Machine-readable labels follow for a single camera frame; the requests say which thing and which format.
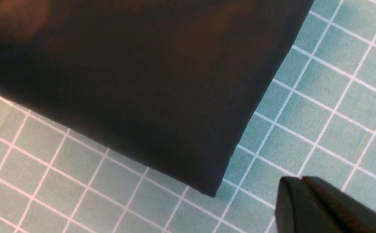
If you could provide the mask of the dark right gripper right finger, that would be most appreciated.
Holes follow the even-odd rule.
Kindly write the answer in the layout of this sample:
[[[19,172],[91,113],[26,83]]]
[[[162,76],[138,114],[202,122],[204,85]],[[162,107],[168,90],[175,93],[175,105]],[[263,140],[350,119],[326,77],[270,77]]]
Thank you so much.
[[[315,176],[302,178],[345,233],[376,233],[376,212]]]

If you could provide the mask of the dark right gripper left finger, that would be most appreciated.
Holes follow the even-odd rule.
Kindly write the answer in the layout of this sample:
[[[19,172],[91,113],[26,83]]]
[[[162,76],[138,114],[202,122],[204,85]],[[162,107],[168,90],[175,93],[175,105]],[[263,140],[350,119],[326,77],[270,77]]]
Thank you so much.
[[[313,191],[295,177],[282,177],[275,206],[279,233],[342,233]]]

